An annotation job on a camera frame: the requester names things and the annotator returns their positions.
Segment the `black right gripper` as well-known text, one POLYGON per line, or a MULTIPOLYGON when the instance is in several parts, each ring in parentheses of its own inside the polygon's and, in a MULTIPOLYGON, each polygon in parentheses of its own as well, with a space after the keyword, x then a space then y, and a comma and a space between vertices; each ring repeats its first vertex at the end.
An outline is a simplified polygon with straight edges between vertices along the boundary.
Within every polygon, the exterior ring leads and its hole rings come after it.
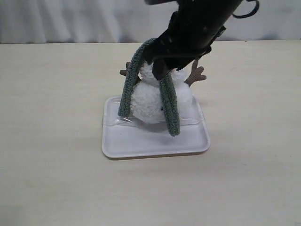
POLYGON ((199 10, 173 12, 167 29, 143 51, 156 80, 210 53, 212 43, 226 30, 224 23, 224 18, 199 10))

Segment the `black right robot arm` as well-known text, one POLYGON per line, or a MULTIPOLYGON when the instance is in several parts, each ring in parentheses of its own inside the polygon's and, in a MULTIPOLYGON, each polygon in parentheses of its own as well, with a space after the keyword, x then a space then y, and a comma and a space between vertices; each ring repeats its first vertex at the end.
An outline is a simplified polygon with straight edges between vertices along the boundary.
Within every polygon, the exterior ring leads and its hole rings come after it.
POLYGON ((225 31, 225 22, 240 0, 179 0, 167 29, 143 51, 159 81, 171 70, 181 70, 211 51, 211 44, 225 31))

